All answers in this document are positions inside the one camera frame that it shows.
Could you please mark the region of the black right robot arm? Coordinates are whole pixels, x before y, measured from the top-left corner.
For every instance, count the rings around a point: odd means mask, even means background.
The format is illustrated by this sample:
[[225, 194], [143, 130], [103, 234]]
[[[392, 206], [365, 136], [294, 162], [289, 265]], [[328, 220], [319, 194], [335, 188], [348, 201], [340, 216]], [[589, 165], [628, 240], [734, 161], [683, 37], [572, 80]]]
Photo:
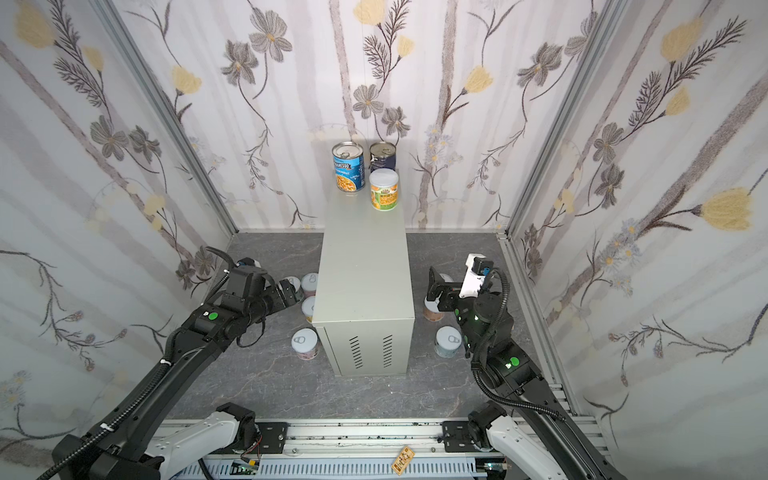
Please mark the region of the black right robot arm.
[[487, 403], [468, 417], [470, 442], [504, 455], [530, 479], [619, 479], [555, 397], [540, 367], [511, 337], [511, 285], [481, 258], [463, 282], [429, 271], [426, 298], [455, 314], [472, 377]]

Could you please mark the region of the aluminium corner wall post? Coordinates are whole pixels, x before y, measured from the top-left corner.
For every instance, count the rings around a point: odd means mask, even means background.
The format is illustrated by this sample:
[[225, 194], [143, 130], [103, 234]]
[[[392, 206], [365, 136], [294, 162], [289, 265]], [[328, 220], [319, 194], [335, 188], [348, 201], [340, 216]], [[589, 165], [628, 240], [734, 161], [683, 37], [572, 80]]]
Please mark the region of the aluminium corner wall post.
[[596, 73], [601, 58], [610, 46], [612, 37], [619, 26], [630, 1], [607, 1], [601, 15], [598, 17], [593, 33], [588, 37], [582, 60], [578, 63], [575, 74], [559, 104], [550, 129], [545, 137], [533, 168], [527, 178], [518, 199], [508, 226], [504, 230], [504, 238], [509, 239], [522, 224], [526, 212], [543, 182], [543, 176], [551, 163], [555, 150], [559, 146], [569, 122], [574, 118], [576, 110], [583, 100], [592, 77]]

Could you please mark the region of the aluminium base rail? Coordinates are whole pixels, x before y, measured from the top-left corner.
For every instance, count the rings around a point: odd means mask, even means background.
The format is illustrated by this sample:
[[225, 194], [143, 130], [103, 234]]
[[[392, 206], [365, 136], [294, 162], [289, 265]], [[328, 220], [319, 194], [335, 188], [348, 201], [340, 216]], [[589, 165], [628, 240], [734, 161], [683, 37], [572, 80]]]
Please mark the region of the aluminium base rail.
[[[495, 450], [446, 453], [441, 423], [458, 419], [352, 419], [352, 420], [258, 420], [238, 405], [227, 404], [202, 420], [166, 420], [147, 449], [151, 455], [166, 455], [170, 464], [162, 468], [164, 479], [209, 478], [207, 460], [238, 460], [258, 466], [264, 459], [386, 458], [394, 461], [404, 446], [416, 459], [473, 459], [491, 478], [530, 479]], [[287, 440], [280, 455], [258, 455], [251, 450], [257, 439], [256, 423], [287, 422]]]

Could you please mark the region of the left corner wall post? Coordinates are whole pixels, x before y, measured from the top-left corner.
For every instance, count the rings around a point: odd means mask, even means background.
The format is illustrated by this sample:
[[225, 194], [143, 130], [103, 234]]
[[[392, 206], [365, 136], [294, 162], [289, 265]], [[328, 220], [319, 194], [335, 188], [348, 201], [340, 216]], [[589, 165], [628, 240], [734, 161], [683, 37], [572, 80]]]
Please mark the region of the left corner wall post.
[[172, 143], [181, 154], [193, 179], [201, 188], [216, 217], [228, 237], [234, 236], [238, 228], [218, 195], [216, 188], [204, 169], [202, 161], [194, 151], [181, 122], [176, 116], [171, 100], [166, 96], [156, 75], [143, 58], [140, 50], [122, 21], [112, 1], [90, 0], [102, 27], [116, 47], [122, 59], [137, 81], [145, 99], [151, 105], [155, 116], [161, 122]]

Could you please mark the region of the white-lid yellow can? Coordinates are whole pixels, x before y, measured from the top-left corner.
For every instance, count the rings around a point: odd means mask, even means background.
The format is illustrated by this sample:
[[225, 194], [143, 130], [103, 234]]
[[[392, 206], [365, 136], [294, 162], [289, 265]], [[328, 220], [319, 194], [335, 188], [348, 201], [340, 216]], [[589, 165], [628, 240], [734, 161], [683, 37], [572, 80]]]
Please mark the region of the white-lid yellow can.
[[310, 296], [303, 300], [301, 309], [308, 323], [312, 323], [314, 316], [314, 309], [316, 304], [316, 297]]

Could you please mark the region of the grey metal cabinet box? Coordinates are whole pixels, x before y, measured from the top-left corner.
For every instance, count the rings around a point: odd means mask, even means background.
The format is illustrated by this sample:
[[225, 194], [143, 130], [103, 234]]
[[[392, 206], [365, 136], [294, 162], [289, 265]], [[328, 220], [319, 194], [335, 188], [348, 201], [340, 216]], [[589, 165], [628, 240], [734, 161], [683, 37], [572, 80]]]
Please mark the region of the grey metal cabinet box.
[[338, 377], [407, 373], [415, 307], [400, 208], [328, 195], [312, 326]]

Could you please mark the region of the blue label soup can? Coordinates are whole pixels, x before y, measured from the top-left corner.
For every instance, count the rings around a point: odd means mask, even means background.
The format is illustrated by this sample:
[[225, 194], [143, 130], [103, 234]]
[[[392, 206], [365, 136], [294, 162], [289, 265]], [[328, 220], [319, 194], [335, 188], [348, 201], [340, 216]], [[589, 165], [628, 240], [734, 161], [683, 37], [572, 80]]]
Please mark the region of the blue label soup can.
[[359, 192], [365, 186], [364, 150], [355, 142], [341, 142], [332, 149], [337, 187], [345, 192]]

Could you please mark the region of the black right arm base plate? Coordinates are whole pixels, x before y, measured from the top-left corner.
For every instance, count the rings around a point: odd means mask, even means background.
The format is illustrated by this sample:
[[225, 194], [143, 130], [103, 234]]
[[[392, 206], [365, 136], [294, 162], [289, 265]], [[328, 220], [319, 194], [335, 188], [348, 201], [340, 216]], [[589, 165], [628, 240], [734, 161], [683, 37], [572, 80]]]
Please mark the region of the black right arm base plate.
[[477, 424], [468, 420], [446, 420], [441, 423], [442, 444], [446, 453], [474, 453], [480, 449], [476, 443]]

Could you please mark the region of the white-lid pink can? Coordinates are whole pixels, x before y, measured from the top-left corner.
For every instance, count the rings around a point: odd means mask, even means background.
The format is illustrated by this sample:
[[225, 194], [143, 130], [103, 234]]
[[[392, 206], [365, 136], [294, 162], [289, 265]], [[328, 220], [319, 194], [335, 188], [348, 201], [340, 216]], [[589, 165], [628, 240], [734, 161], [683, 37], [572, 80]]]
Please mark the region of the white-lid pink can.
[[304, 275], [301, 279], [301, 287], [305, 297], [315, 296], [318, 288], [318, 274], [312, 272]]
[[311, 328], [300, 329], [291, 338], [291, 346], [301, 360], [314, 359], [318, 354], [318, 345], [318, 335]]

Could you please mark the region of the white-lid grey can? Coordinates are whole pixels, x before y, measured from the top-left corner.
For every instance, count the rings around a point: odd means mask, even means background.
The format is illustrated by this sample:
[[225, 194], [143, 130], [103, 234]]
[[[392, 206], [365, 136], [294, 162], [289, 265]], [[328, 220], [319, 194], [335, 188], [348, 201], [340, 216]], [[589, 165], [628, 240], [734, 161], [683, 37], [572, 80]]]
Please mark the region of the white-lid grey can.
[[462, 348], [461, 332], [451, 326], [440, 327], [434, 340], [435, 353], [441, 358], [453, 358]]

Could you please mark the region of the white-lid pink can front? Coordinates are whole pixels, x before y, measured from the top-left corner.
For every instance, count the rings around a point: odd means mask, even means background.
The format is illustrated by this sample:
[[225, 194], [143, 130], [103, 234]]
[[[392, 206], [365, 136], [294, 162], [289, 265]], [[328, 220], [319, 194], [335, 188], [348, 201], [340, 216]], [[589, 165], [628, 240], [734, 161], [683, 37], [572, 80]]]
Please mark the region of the white-lid pink can front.
[[301, 360], [314, 359], [318, 354], [318, 345], [318, 335], [311, 328], [300, 329], [291, 338], [291, 346]]

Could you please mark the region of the white-lid teal can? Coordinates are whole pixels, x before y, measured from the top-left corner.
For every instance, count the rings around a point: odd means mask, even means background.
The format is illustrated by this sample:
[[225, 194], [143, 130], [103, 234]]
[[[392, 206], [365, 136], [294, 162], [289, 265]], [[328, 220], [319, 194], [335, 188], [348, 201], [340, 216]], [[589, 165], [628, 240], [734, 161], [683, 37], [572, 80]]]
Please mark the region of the white-lid teal can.
[[296, 276], [288, 276], [286, 280], [293, 286], [297, 294], [302, 292], [301, 280]]

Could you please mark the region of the dark can with gold lid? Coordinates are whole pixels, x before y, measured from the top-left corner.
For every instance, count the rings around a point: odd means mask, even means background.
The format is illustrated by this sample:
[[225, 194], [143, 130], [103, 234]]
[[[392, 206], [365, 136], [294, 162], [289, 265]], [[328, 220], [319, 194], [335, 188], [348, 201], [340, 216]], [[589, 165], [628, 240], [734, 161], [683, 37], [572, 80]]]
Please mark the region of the dark can with gold lid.
[[370, 150], [370, 171], [379, 169], [396, 169], [396, 146], [389, 142], [376, 142], [371, 145]]

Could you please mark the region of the small orange tag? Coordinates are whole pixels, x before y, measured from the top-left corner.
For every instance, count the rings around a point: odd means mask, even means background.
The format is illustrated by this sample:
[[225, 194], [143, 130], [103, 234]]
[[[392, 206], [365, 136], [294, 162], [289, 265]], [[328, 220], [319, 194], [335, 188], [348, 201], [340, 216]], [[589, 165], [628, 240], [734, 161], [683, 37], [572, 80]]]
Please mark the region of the small orange tag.
[[415, 457], [415, 452], [408, 446], [404, 446], [391, 464], [392, 471], [401, 476]]

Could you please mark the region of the green orange label can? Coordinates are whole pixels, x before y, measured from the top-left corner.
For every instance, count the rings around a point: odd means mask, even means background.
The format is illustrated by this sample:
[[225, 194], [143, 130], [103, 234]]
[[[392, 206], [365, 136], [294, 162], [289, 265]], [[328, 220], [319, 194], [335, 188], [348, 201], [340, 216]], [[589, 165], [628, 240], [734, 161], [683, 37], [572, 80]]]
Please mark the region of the green orange label can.
[[397, 206], [399, 175], [395, 170], [380, 168], [369, 176], [371, 204], [378, 211], [391, 211]]

